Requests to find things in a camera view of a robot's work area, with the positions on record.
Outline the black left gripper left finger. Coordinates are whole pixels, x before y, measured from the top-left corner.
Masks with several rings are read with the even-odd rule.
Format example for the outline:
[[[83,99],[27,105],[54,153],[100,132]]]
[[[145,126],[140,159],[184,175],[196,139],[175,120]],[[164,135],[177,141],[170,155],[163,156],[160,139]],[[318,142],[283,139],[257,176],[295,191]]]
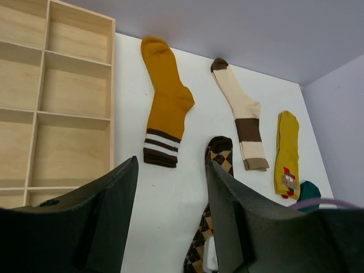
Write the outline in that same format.
[[[131,157],[38,206],[1,209],[1,271],[120,272],[138,171]]]

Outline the wooden compartment tray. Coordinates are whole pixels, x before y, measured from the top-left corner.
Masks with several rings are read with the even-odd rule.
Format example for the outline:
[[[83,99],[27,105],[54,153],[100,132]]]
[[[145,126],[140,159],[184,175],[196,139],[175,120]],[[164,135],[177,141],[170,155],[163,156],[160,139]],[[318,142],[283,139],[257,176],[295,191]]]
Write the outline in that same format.
[[[63,1],[1,2],[1,207],[114,168],[115,19]]]

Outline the cream sock brown stripes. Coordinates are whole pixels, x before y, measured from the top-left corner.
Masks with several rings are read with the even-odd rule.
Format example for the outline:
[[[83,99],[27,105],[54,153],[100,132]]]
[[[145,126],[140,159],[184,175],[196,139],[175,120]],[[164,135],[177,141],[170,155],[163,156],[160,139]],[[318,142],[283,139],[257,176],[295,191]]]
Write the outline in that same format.
[[[210,71],[232,110],[245,170],[268,170],[270,166],[259,129],[261,104],[243,91],[233,70],[224,59],[216,58]]]

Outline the brown yellow argyle sock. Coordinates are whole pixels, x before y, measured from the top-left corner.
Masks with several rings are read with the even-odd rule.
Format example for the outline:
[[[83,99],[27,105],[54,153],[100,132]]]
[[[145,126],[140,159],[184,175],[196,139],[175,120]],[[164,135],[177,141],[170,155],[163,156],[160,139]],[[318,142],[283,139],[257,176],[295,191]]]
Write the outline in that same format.
[[[233,173],[233,142],[225,136],[215,136],[205,151],[205,166],[210,161],[217,162],[228,174]],[[205,207],[198,229],[193,237],[183,264],[183,272],[204,272],[203,256],[205,242],[213,235],[213,225],[209,203]]]

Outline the yellow sock bear motif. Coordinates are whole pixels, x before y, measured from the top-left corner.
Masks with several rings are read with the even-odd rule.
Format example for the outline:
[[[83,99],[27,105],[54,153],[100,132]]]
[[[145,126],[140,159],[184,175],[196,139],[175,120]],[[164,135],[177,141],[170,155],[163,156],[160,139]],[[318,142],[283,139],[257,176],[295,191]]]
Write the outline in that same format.
[[[275,193],[284,199],[297,200],[299,182],[299,123],[289,111],[278,115],[276,136]]]

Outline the dark green sock bear motif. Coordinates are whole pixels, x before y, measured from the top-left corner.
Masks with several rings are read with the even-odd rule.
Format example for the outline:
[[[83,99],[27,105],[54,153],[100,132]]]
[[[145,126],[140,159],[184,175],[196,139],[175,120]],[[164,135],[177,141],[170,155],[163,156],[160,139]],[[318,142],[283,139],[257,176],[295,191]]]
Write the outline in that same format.
[[[312,198],[321,198],[321,192],[317,186],[315,186],[310,181],[305,181],[300,184],[300,197],[297,200],[298,202],[309,200]],[[299,211],[307,213],[311,211],[315,211],[319,209],[319,205],[309,206],[306,208],[301,208]]]

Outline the mustard sock brown white stripes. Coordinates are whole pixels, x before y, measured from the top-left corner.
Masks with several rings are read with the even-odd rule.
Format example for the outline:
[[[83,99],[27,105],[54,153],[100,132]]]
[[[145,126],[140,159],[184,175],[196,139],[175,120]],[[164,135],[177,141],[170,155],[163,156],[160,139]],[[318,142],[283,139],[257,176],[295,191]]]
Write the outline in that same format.
[[[154,87],[143,160],[148,164],[175,168],[185,118],[195,101],[191,91],[181,82],[175,55],[164,40],[145,37],[140,51]]]

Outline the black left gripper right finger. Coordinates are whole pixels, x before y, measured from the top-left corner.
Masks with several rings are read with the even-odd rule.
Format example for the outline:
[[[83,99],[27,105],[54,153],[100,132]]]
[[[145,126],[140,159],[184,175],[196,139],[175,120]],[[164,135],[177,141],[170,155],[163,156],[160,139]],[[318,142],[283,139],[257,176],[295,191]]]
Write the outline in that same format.
[[[363,210],[303,213],[206,167],[219,272],[362,272]]]

